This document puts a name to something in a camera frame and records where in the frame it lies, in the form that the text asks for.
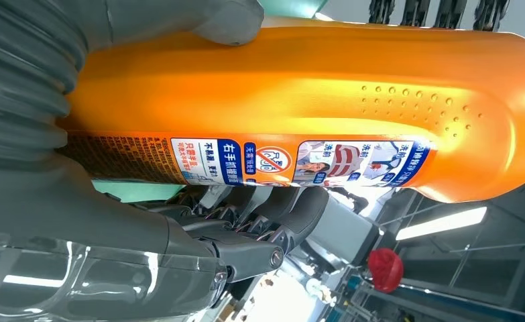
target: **metal screw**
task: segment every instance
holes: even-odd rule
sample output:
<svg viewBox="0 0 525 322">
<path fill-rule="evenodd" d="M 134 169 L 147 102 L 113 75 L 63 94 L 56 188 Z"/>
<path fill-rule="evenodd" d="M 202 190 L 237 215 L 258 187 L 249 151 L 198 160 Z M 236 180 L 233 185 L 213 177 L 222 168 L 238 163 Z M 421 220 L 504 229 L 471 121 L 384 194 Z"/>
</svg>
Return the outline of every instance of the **metal screw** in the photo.
<svg viewBox="0 0 525 322">
<path fill-rule="evenodd" d="M 284 253 L 282 250 L 274 250 L 274 252 L 272 252 L 272 256 L 270 256 L 270 266 L 272 268 L 278 268 L 280 265 L 282 265 L 283 260 Z"/>
</svg>

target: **fluorescent light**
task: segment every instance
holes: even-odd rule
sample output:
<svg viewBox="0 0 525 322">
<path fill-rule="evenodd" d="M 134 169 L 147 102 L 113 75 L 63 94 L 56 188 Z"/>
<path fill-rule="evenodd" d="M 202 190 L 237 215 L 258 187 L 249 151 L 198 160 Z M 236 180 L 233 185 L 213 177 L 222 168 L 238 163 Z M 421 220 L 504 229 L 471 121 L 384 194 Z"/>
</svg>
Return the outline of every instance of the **fluorescent light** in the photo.
<svg viewBox="0 0 525 322">
<path fill-rule="evenodd" d="M 316 14 L 315 14 L 315 18 L 316 18 L 317 20 L 333 21 L 332 18 L 330 18 L 330 17 L 324 15 L 324 14 L 321 13 L 321 12 L 316 12 Z"/>
<path fill-rule="evenodd" d="M 485 216 L 485 212 L 487 212 L 487 207 L 475 208 L 435 219 L 427 223 L 421 223 L 420 225 L 410 226 L 401 229 L 398 232 L 398 235 L 396 235 L 396 240 L 403 240 L 428 235 L 430 233 L 438 233 L 440 231 L 475 225 L 476 223 L 481 223 Z"/>
</svg>

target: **orange bottle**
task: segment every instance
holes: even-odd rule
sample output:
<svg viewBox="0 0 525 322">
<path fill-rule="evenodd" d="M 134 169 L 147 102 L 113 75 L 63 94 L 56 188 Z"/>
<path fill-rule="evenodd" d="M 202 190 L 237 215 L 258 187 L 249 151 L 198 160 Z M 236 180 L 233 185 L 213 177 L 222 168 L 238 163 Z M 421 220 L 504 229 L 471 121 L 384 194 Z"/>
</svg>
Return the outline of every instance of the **orange bottle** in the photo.
<svg viewBox="0 0 525 322">
<path fill-rule="evenodd" d="M 525 183 L 524 38 L 303 24 L 238 48 L 178 34 L 92 54 L 62 153 L 96 177 L 406 186 L 443 202 Z"/>
</svg>

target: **bottle label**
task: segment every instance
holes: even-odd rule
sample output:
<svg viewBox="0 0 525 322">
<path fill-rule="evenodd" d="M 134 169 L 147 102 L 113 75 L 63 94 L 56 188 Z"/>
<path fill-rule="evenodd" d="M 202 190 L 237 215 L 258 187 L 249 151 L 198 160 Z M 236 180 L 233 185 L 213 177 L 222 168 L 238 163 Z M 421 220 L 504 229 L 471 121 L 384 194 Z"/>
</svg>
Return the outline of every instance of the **bottle label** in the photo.
<svg viewBox="0 0 525 322">
<path fill-rule="evenodd" d="M 96 178 L 236 186 L 402 186 L 431 151 L 429 142 L 418 140 L 303 138 L 70 132 L 60 152 Z"/>
<path fill-rule="evenodd" d="M 414 141 L 306 141 L 292 182 L 300 186 L 401 186 L 424 164 L 429 146 Z"/>
</svg>

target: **warning icon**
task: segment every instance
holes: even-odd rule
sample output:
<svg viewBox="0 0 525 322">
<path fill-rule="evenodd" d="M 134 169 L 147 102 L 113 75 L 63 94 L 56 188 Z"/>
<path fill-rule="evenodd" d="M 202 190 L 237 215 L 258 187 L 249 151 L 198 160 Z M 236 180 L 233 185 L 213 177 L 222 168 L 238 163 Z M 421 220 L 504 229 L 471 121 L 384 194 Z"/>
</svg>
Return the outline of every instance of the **warning icon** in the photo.
<svg viewBox="0 0 525 322">
<path fill-rule="evenodd" d="M 260 172 L 277 173 L 290 167 L 292 158 L 284 149 L 267 146 L 256 150 L 256 169 Z"/>
</svg>

